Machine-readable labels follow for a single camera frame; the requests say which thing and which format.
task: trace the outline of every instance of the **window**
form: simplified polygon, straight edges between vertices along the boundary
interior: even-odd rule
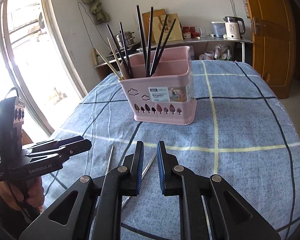
[[[82,99],[52,34],[45,4],[5,0],[0,8],[0,101],[18,87],[28,116],[23,128],[33,141],[46,140]]]

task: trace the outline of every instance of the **camera lens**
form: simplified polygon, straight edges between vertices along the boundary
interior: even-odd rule
[[[18,109],[14,110],[14,119],[15,120],[18,119],[18,115],[19,115]]]
[[[21,110],[21,108],[19,109],[19,120],[21,120],[21,118],[22,118],[22,110]]]

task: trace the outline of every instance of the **plastic bag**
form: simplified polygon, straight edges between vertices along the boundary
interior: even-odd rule
[[[205,54],[201,54],[199,56],[199,60],[212,60],[213,58],[211,58],[211,56],[205,55]]]
[[[214,53],[214,58],[219,60],[232,60],[231,49],[228,45],[216,46],[216,51]]]

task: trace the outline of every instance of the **curtain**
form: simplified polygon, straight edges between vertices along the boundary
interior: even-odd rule
[[[82,0],[84,3],[90,4],[90,12],[93,14],[95,24],[105,23],[110,21],[110,16],[102,10],[100,0]]]

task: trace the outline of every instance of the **glass cup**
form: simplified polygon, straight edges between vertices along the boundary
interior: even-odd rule
[[[202,38],[207,37],[206,28],[199,28],[199,34]]]

